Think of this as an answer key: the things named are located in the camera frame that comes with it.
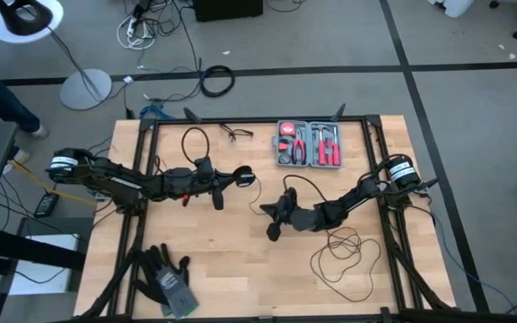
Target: shoe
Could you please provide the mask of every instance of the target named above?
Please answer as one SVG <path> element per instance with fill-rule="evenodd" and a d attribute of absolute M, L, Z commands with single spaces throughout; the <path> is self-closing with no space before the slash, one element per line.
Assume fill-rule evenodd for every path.
<path fill-rule="evenodd" d="M 37 131 L 32 132 L 31 135 L 35 139 L 45 139 L 49 136 L 49 130 L 45 126 L 43 126 L 43 124 L 41 124 L 39 126 L 39 129 L 37 129 Z"/>
<path fill-rule="evenodd" d="M 20 149 L 13 157 L 13 161 L 19 163 L 20 165 L 23 165 L 26 162 L 28 162 L 30 158 L 30 153 L 27 153 L 24 150 Z"/>

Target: black glove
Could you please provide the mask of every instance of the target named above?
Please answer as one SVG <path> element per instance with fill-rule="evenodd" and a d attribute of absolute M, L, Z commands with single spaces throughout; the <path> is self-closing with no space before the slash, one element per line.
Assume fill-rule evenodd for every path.
<path fill-rule="evenodd" d="M 164 267 L 170 267 L 175 274 L 179 275 L 186 285 L 188 285 L 188 263 L 190 258 L 183 257 L 179 261 L 179 268 L 175 267 L 171 262 L 171 255 L 167 250 L 167 245 L 162 243 L 161 250 L 156 246 L 151 246 L 145 252 L 139 255 L 139 266 L 143 268 L 147 283 L 140 280 L 135 281 L 135 287 L 139 292 L 149 299 L 156 301 L 162 305 L 162 312 L 165 316 L 171 314 L 169 302 L 162 292 L 162 287 L 157 281 L 157 275 Z"/>

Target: wooden table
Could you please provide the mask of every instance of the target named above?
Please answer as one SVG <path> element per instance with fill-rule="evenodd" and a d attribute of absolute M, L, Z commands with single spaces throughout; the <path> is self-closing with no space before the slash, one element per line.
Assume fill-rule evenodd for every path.
<path fill-rule="evenodd" d="M 404 118 L 381 118 L 390 153 L 405 153 L 416 160 Z M 218 125 L 200 127 L 208 133 L 210 157 L 218 170 L 230 172 L 248 164 L 260 179 L 262 194 L 253 205 L 255 210 L 259 209 L 259 204 L 275 203 L 282 195 L 282 177 L 286 174 L 303 175 L 316 183 L 327 198 L 337 198 L 351 189 L 358 177 L 370 169 L 359 122 L 340 125 L 344 147 L 344 167 L 340 170 L 277 167 L 271 144 L 271 137 L 276 133 L 275 124 L 229 126 L 247 129 L 254 132 L 254 136 L 240 136 L 231 142 Z M 190 165 L 180 148 L 180 139 L 188 127 L 165 125 L 160 128 L 157 154 L 166 167 Z M 138 121 L 119 121 L 113 134 L 110 158 L 131 168 L 137 136 Z M 203 136 L 196 131 L 188 134 L 185 144 L 191 158 L 205 153 Z M 148 139 L 144 147 L 143 170 Z M 321 201 L 308 183 L 290 179 L 289 185 L 297 189 L 299 205 L 311 207 Z M 270 217 L 255 215 L 249 209 L 249 203 L 257 197 L 259 189 L 257 182 L 248 188 L 228 187 L 223 192 L 223 211 L 215 211 L 211 197 L 207 195 L 191 198 L 188 207 L 182 207 L 180 201 L 172 200 L 149 204 L 144 249 L 164 242 L 168 244 L 175 262 L 185 255 L 191 257 L 190 286 L 200 305 L 189 318 L 369 314 L 378 313 L 380 307 L 396 311 L 376 202 L 369 201 L 356 208 L 343 224 L 355 228 L 362 239 L 373 238 L 381 244 L 381 257 L 372 272 L 373 293 L 366 301 L 352 303 L 330 290 L 311 271 L 311 255 L 326 243 L 324 232 L 298 232 L 284 226 L 278 242 L 268 240 L 266 229 L 271 223 Z M 428 208 L 424 199 L 412 196 L 412 200 L 415 205 Z M 108 208 L 100 212 L 96 220 L 111 210 Z M 453 305 L 450 283 L 431 218 L 415 209 L 407 209 L 405 215 L 417 270 L 443 301 Z M 121 225 L 122 215 L 116 214 L 93 230 L 75 314 L 87 310 L 109 281 Z M 343 280 L 335 284 L 353 299 L 365 296 L 370 290 L 369 269 L 378 255 L 378 247 L 365 244 L 362 255 L 361 263 L 347 271 Z M 330 257 L 323 259 L 325 272 L 330 277 L 337 277 L 354 261 L 337 261 Z M 401 272 L 403 284 L 408 287 L 404 270 Z M 120 288 L 119 312 L 123 312 L 127 284 L 126 279 Z M 407 303 L 410 303 L 409 288 L 405 288 L 405 295 Z M 133 318 L 161 317 L 160 306 L 138 292 Z"/>

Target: black box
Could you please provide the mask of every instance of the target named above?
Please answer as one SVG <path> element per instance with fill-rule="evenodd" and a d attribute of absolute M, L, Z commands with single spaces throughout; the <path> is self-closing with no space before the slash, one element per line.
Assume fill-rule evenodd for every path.
<path fill-rule="evenodd" d="M 262 14 L 263 0 L 193 0 L 198 22 L 256 17 Z"/>

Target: gray tool case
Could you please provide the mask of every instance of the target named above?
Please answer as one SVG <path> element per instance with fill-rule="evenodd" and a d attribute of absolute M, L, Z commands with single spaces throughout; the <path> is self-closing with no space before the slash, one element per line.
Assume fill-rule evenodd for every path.
<path fill-rule="evenodd" d="M 342 167 L 342 144 L 338 119 L 342 116 L 343 104 L 329 121 L 305 122 L 298 120 L 278 120 L 273 146 L 276 150 L 276 164 L 288 167 L 316 167 L 339 169 Z M 283 125 L 292 124 L 294 134 L 281 134 Z M 320 162 L 320 137 L 324 144 L 324 160 Z M 303 141 L 304 151 L 298 140 Z"/>

